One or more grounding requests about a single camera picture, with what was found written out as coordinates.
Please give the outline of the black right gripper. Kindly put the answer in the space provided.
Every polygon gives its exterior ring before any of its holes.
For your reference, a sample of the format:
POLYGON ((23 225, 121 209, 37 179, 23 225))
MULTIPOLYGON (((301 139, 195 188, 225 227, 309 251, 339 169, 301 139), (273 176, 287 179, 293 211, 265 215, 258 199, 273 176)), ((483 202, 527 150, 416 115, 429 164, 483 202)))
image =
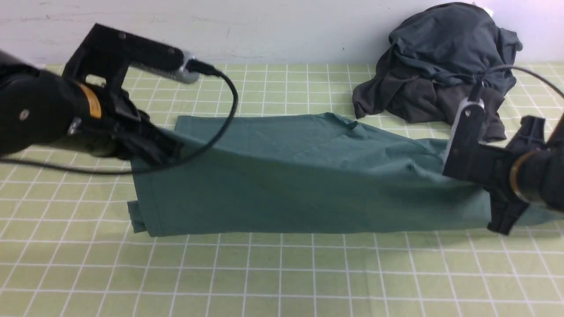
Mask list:
POLYGON ((511 152, 511 157, 497 168, 501 174, 486 185, 491 201, 489 231, 507 236, 531 204, 546 204, 542 189, 549 166, 549 151, 544 126, 544 118, 522 117, 520 128, 502 147, 511 152))

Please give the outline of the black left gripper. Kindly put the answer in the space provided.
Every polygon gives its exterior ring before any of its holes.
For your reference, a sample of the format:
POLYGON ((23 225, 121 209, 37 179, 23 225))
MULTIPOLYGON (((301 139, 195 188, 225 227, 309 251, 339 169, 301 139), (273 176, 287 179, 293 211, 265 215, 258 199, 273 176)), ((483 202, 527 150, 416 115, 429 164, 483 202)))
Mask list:
POLYGON ((67 150, 100 158, 139 158, 150 166, 179 159, 183 143, 151 123, 126 90, 93 84, 78 87, 76 108, 67 128, 67 150))

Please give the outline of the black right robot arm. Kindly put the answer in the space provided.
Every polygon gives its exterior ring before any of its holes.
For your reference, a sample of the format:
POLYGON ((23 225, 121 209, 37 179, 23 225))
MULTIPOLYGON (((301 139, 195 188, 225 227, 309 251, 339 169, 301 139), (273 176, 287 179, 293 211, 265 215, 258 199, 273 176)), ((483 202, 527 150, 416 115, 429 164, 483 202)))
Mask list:
POLYGON ((506 147, 481 146, 479 166, 491 195, 489 231, 509 235, 530 207, 563 215, 563 128, 545 140, 544 126, 544 118, 525 116, 506 147))

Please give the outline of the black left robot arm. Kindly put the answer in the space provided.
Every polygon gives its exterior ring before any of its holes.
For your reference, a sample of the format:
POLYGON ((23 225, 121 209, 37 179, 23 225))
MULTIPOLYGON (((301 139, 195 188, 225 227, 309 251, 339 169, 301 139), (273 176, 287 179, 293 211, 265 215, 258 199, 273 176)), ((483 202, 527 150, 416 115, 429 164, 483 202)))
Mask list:
POLYGON ((1 52, 2 156, 31 146, 169 164, 183 143, 151 123, 121 87, 126 66, 87 66, 64 76, 1 52))

